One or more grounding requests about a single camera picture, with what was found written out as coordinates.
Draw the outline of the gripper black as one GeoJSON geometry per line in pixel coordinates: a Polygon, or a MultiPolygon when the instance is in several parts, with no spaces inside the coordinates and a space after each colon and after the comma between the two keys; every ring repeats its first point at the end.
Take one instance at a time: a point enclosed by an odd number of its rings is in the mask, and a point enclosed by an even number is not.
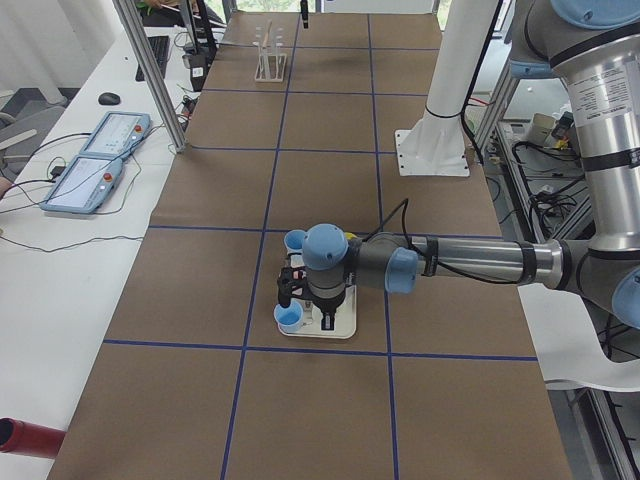
{"type": "Polygon", "coordinates": [[[335,330],[335,313],[343,304],[346,297],[346,286],[344,283],[324,289],[311,284],[309,290],[313,304],[320,309],[323,314],[321,321],[322,331],[335,330]]]}

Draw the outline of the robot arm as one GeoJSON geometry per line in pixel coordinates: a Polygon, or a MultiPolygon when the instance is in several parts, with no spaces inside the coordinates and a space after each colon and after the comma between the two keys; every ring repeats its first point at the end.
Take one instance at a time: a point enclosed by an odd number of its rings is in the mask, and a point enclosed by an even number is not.
{"type": "Polygon", "coordinates": [[[587,241],[416,238],[375,230],[348,239],[310,228],[302,265],[283,270],[278,300],[312,302],[332,321],[351,285],[409,293],[419,276],[458,275],[575,293],[639,324],[639,5],[635,1],[520,1],[513,18],[515,77],[566,84],[595,232],[587,241]]]}

